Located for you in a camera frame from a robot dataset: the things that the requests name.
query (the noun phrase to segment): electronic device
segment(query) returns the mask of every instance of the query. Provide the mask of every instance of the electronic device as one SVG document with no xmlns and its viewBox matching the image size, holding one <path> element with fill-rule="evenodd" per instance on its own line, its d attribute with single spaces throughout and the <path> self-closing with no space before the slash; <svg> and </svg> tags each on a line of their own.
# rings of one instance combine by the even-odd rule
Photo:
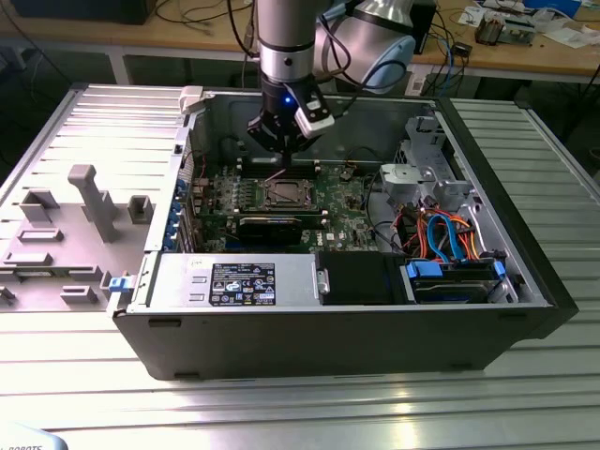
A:
<svg viewBox="0 0 600 450">
<path fill-rule="evenodd" d="M 108 21 L 142 25 L 157 0 L 10 0 L 23 17 Z"/>
<path fill-rule="evenodd" d="M 321 93 L 312 69 L 335 60 L 332 36 L 352 50 L 336 76 L 384 92 L 403 75 L 410 5 L 258 0 L 261 92 L 69 92 L 64 125 L 0 189 L 21 218 L 3 308 L 107 306 L 161 380 L 481 369 L 568 321 L 548 235 L 486 158 L 565 164 L 532 113 Z M 386 61 L 397 70 L 371 80 Z M 557 195 L 600 198 L 567 173 Z"/>
</svg>

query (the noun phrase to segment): desk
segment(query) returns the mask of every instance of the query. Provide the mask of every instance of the desk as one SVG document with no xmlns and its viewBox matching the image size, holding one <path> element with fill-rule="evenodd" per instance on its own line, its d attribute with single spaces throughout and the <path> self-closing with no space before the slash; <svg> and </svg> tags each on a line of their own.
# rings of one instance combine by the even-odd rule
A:
<svg viewBox="0 0 600 450">
<path fill-rule="evenodd" d="M 233 0 L 240 8 L 244 0 Z M 212 0 L 181 0 L 183 8 L 197 7 Z M 456 8 L 469 5 L 468 0 L 444 0 L 442 15 L 446 25 L 457 40 L 473 46 L 466 75 L 479 77 L 511 78 L 565 83 L 587 83 L 600 61 L 600 50 L 584 47 L 578 50 L 559 44 L 547 37 L 538 36 L 531 47 L 498 45 L 487 47 L 474 42 L 474 28 L 450 21 L 458 12 Z M 44 49 L 61 51 L 104 53 L 110 58 L 114 78 L 119 84 L 130 84 L 126 55 L 168 56 L 189 59 L 217 59 L 241 61 L 244 55 L 239 50 L 226 16 L 211 22 L 207 32 L 185 27 L 180 23 L 162 21 L 157 16 L 148 19 L 145 25 L 123 25 L 109 22 L 84 22 L 53 19 L 23 19 L 16 15 L 12 6 L 12 17 L 37 45 Z M 208 9 L 205 16 L 224 12 L 225 6 Z M 163 15 L 178 19 L 175 2 L 161 9 Z M 240 30 L 248 21 L 249 9 L 235 13 Z M 0 16 L 0 45 L 9 48 L 31 47 L 6 17 Z M 425 77 L 436 66 L 443 64 L 443 55 L 436 42 L 430 39 L 423 54 L 416 55 L 409 70 L 412 73 L 407 94 L 418 95 Z"/>
</svg>

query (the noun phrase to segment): slotted metal surface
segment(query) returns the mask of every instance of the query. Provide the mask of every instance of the slotted metal surface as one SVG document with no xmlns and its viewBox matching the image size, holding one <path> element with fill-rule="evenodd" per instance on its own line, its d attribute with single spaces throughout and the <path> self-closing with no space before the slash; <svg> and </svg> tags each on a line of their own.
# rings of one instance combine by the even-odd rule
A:
<svg viewBox="0 0 600 450">
<path fill-rule="evenodd" d="M 59 203 L 82 202 L 67 181 L 73 164 L 93 164 L 98 188 L 109 190 L 114 203 L 127 203 L 131 195 L 148 195 L 155 203 L 182 123 L 180 92 L 106 85 L 71 91 L 48 134 L 42 130 L 44 139 L 32 144 L 29 164 L 0 207 L 0 252 L 24 218 L 18 204 L 28 189 L 51 189 Z"/>
<path fill-rule="evenodd" d="M 473 129 L 535 131 L 516 107 L 501 106 L 515 127 L 490 119 L 489 128 Z M 476 116 L 470 127 L 487 122 Z M 490 154 L 498 147 L 491 148 Z M 490 162 L 500 171 L 549 172 L 568 181 L 572 170 L 563 158 L 537 150 L 547 155 L 540 165 L 535 158 L 522 159 L 527 165 L 511 165 L 509 157 Z M 597 449 L 598 246 L 554 234 L 593 228 L 597 204 L 591 195 L 519 194 L 518 186 L 528 182 L 513 177 L 508 183 L 515 184 L 511 195 L 536 233 L 549 233 L 543 246 L 581 312 L 549 338 L 519 343 L 484 372 L 159 382 L 104 313 L 4 314 L 0 411 L 55 431 L 75 450 Z M 577 226 L 570 221 L 575 216 Z M 399 342 L 397 350 L 405 345 L 418 342 Z"/>
<path fill-rule="evenodd" d="M 534 113 L 510 102 L 453 103 L 571 295 L 600 308 L 597 185 Z"/>
</svg>

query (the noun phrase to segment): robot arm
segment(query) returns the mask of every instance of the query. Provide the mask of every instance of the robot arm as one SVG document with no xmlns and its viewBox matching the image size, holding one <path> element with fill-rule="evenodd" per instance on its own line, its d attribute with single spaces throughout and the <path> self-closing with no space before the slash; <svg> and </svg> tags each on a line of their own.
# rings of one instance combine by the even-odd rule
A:
<svg viewBox="0 0 600 450">
<path fill-rule="evenodd" d="M 402 78 L 414 50 L 413 0 L 256 1 L 262 110 L 248 133 L 287 165 L 335 124 L 315 74 L 335 74 L 375 93 Z M 323 14 L 327 24 L 318 25 Z M 390 60 L 402 64 L 382 65 Z"/>
</svg>

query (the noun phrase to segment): label sticker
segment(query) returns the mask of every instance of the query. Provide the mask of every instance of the label sticker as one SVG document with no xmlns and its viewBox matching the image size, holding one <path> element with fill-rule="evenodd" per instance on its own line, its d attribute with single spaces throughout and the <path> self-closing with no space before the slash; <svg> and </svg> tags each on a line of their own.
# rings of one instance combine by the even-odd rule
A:
<svg viewBox="0 0 600 450">
<path fill-rule="evenodd" d="M 271 307 L 275 304 L 275 296 L 274 264 L 213 264 L 212 306 Z"/>
</svg>

